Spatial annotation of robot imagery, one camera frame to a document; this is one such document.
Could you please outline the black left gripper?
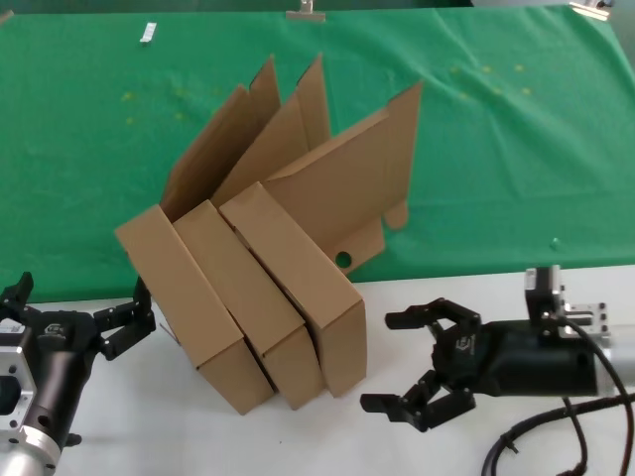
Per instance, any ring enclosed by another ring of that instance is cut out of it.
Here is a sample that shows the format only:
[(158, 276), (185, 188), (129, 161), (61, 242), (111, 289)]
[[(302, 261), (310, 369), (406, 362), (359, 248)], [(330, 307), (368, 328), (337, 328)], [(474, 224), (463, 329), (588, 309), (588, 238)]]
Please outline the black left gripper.
[[(27, 322), (33, 276), (24, 272), (1, 294), (1, 320)], [(44, 311), (31, 321), (36, 349), (36, 394), (26, 425), (57, 444), (72, 440), (70, 427), (96, 354), (112, 361), (156, 330), (152, 298), (141, 278), (132, 299), (96, 312)]]

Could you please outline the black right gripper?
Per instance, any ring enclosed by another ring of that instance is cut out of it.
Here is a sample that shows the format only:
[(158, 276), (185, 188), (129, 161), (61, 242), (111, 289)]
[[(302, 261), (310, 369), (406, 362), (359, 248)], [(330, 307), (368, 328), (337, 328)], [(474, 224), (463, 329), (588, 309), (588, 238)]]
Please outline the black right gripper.
[[(494, 321), (440, 297), (388, 312), (391, 330), (426, 327), (433, 338), (434, 370), (409, 391), (362, 394), (360, 405), (390, 422), (420, 432), (436, 428), (476, 407), (474, 394), (487, 396), (596, 396), (595, 354), (581, 338), (545, 336), (527, 321)], [(448, 394), (435, 399), (442, 387)]]

